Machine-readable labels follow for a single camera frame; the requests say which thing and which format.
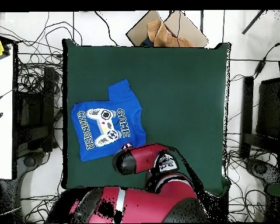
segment white table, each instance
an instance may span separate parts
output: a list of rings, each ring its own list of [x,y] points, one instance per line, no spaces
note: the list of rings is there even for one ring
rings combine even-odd
[[[13,88],[13,48],[0,60],[0,96]],[[0,179],[12,179],[12,92],[0,100]]]

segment t-shirt sleeve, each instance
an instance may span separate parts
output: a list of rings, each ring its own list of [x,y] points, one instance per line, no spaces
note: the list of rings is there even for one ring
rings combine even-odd
[[[108,87],[109,100],[120,100],[130,96],[135,96],[131,88],[129,87],[127,79],[117,82]]]

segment cardboard box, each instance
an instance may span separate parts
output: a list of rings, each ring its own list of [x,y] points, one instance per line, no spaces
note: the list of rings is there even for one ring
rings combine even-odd
[[[167,20],[164,21],[167,30],[175,37],[185,38],[191,42],[194,47],[205,47],[208,39],[203,33],[179,10],[174,11]]]
[[[156,20],[161,20],[160,16],[157,11],[150,10],[126,33],[126,36],[134,46],[140,46],[141,43],[148,38],[147,23]]]
[[[148,38],[147,24],[161,20],[157,11],[150,10],[140,19],[127,33],[128,39],[134,46],[140,46],[141,43]],[[174,37],[185,38],[191,42],[194,47],[205,47],[208,39],[200,32],[200,30],[180,11],[174,11],[165,21],[164,24]]]

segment red robot arm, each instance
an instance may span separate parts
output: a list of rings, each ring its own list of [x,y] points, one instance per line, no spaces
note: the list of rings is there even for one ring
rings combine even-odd
[[[207,221],[191,180],[172,173],[178,165],[166,146],[152,144],[123,149],[114,155],[113,166],[122,174],[156,172],[153,191],[121,187],[90,190],[71,209],[72,223]]]

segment white floor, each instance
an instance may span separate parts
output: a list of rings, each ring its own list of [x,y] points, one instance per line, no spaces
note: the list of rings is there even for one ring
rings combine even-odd
[[[113,40],[118,45],[132,46],[129,39],[126,37],[126,32],[136,24],[136,22],[143,17],[146,10],[136,12],[99,12],[101,16],[106,20],[110,27],[110,34]],[[214,48],[218,43],[230,42],[231,59],[236,60],[261,60],[267,51],[277,42],[280,42],[280,11],[270,10],[267,13],[262,14],[259,20],[256,21],[254,26],[245,34],[242,34],[244,28],[255,17],[258,10],[227,10],[225,11],[225,25],[223,31],[223,13],[224,10],[206,10],[204,11],[204,23],[203,31],[209,40],[208,48]],[[158,11],[162,20],[168,17],[169,11]],[[200,11],[198,10],[186,10],[185,14],[190,20],[200,28]],[[11,31],[16,33],[22,39],[28,41],[34,41],[40,35],[44,29],[45,23],[48,19],[46,26],[59,22],[68,22],[73,25],[73,12],[50,12],[48,18],[48,12],[30,12],[30,13],[2,13],[0,18],[0,33],[11,34]],[[62,27],[49,34],[49,32],[55,27]],[[74,27],[81,33],[83,37],[83,45],[94,46],[107,46],[114,45],[109,39],[108,30],[106,24],[95,15],[94,12],[75,12],[74,13]],[[48,43],[50,46],[59,48],[52,49],[53,51],[62,52],[61,40],[64,38],[71,38],[74,36],[75,41],[81,44],[81,38],[77,32],[73,34],[73,28],[66,23],[60,23],[58,25],[47,28],[45,31]],[[45,37],[42,38],[41,43],[46,44]],[[33,47],[27,47],[24,44],[19,44],[19,53],[33,53],[35,49]],[[39,45],[39,52],[50,53],[49,48],[44,45]],[[19,55],[23,62],[27,62],[30,58],[29,55]],[[274,48],[267,57],[268,60],[279,61],[280,60],[280,46]],[[237,74],[241,75],[253,75],[257,66],[257,61],[231,61],[230,62],[230,78],[233,78]],[[279,77],[279,67],[277,62],[267,62],[262,73],[255,80],[254,88],[254,104],[258,103],[258,87],[260,82],[265,79]],[[241,112],[241,100],[242,100],[242,80],[236,80],[230,83],[230,95],[229,95],[229,118],[235,116]],[[257,121],[257,107],[254,108],[254,125],[255,131]],[[56,126],[62,127],[62,120]],[[239,133],[240,132],[240,115],[233,118],[228,123],[228,132]],[[57,142],[62,148],[62,131],[55,130],[55,136]],[[229,135],[228,138],[235,141],[239,141],[239,135]],[[238,143],[228,140],[229,146],[238,146]],[[39,167],[37,170],[32,171],[24,178],[22,186],[22,198],[43,196],[43,195],[56,195],[57,185],[60,182],[62,172],[62,152],[60,149],[54,149],[51,153],[48,163]],[[238,182],[238,185],[242,188],[243,192],[247,192],[250,189],[258,188],[263,190],[259,180],[250,176],[244,169],[238,167],[236,170],[229,170],[229,177]],[[240,197],[240,190],[236,185],[232,185],[229,191],[230,198]],[[264,203],[264,197],[255,192],[248,196],[248,199],[256,204],[257,202]],[[243,203],[243,200],[238,199],[231,201],[230,204]],[[39,201],[23,201],[23,212],[28,214],[32,208],[34,208]],[[230,210],[242,209],[241,205],[231,205]],[[238,221],[245,220],[245,215],[232,214],[232,216]],[[40,216],[35,213],[31,216],[31,220],[40,220]]]

